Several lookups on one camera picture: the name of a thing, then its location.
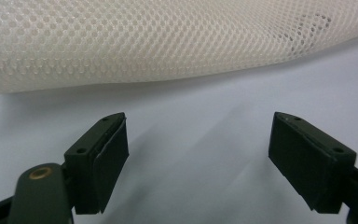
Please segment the brass insert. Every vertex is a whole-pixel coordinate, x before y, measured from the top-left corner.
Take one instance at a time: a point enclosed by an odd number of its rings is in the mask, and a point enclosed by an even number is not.
[[[45,167],[40,167],[37,170],[34,170],[32,173],[30,173],[30,179],[36,180],[36,179],[42,179],[45,178],[46,176],[51,175],[53,171],[51,170],[51,168],[45,166]]]

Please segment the screw hole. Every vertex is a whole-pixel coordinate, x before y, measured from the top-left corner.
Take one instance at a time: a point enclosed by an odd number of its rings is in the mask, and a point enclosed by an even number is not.
[[[87,150],[85,149],[85,148],[80,148],[80,149],[78,149],[76,152],[78,153],[78,154],[82,154],[82,153],[85,153]]]
[[[339,147],[336,147],[336,148],[334,148],[333,150],[334,150],[335,152],[337,152],[337,153],[343,153],[343,152],[344,152],[344,149],[339,148]]]

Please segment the clamp jaw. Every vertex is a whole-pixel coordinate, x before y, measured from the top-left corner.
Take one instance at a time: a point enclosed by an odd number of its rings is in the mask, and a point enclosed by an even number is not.
[[[311,210],[337,214],[345,203],[347,223],[358,224],[356,152],[305,120],[277,112],[268,155]]]
[[[129,156],[124,113],[100,119],[64,154],[24,172],[13,197],[0,202],[0,223],[73,223],[77,214],[103,212]]]

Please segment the white surface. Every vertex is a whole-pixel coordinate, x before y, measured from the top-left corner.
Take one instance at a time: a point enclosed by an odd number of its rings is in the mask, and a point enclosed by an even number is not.
[[[76,223],[344,223],[345,206],[309,210],[269,160],[269,132],[282,111],[358,152],[358,39],[218,76],[0,95],[0,200],[121,111],[130,156],[105,213]]]
[[[358,36],[358,0],[0,0],[0,93],[197,77]]]

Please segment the mesh netting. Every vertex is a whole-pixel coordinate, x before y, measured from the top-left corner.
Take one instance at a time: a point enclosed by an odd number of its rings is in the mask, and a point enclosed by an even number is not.
[[[0,0],[0,93],[196,77],[358,36],[358,0]]]

